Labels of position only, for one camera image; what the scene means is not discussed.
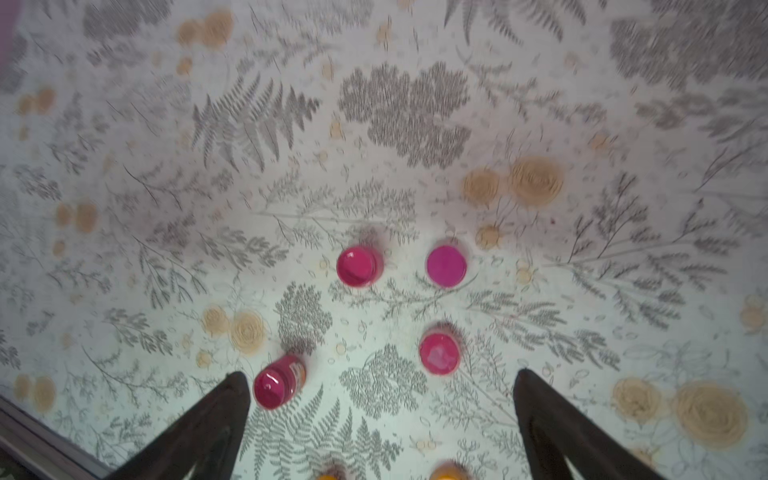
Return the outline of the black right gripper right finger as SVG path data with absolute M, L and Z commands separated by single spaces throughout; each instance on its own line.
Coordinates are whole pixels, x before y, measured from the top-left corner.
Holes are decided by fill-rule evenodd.
M 513 401 L 534 479 L 658 479 L 535 372 L 517 373 Z

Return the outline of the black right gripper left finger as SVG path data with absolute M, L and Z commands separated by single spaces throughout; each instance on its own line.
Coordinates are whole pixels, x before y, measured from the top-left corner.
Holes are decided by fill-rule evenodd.
M 229 374 L 141 452 L 108 477 L 229 479 L 250 407 L 244 373 Z

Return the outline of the magenta paint jar with label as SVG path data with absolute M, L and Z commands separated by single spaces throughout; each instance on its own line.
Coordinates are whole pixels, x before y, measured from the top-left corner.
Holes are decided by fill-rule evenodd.
M 257 404 L 274 410 L 288 403 L 304 386 L 306 368 L 295 355 L 284 355 L 265 367 L 253 382 Z

